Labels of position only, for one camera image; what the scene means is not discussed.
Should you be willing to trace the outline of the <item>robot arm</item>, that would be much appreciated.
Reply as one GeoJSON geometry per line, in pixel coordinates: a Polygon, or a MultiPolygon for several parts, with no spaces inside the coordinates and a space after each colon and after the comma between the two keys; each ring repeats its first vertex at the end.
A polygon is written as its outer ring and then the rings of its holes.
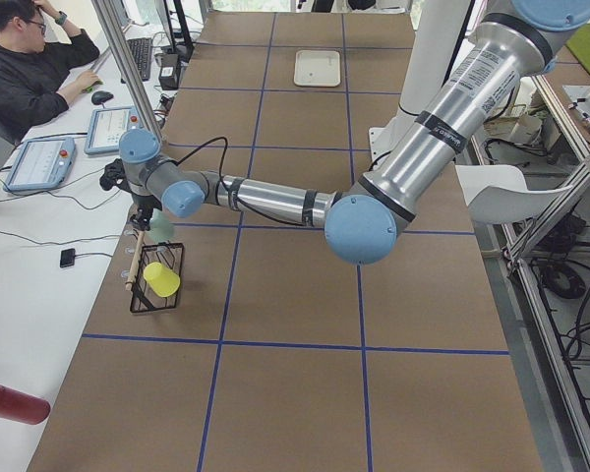
{"type": "Polygon", "coordinates": [[[320,227],[341,259],[386,257],[414,219],[416,204],[524,77],[548,72],[557,52],[590,21],[590,1],[498,1],[476,29],[474,48],[378,166],[346,193],[325,194],[220,172],[183,171],[159,139],[134,128],[120,139],[129,189],[185,218],[202,205],[252,211],[320,227]]]}

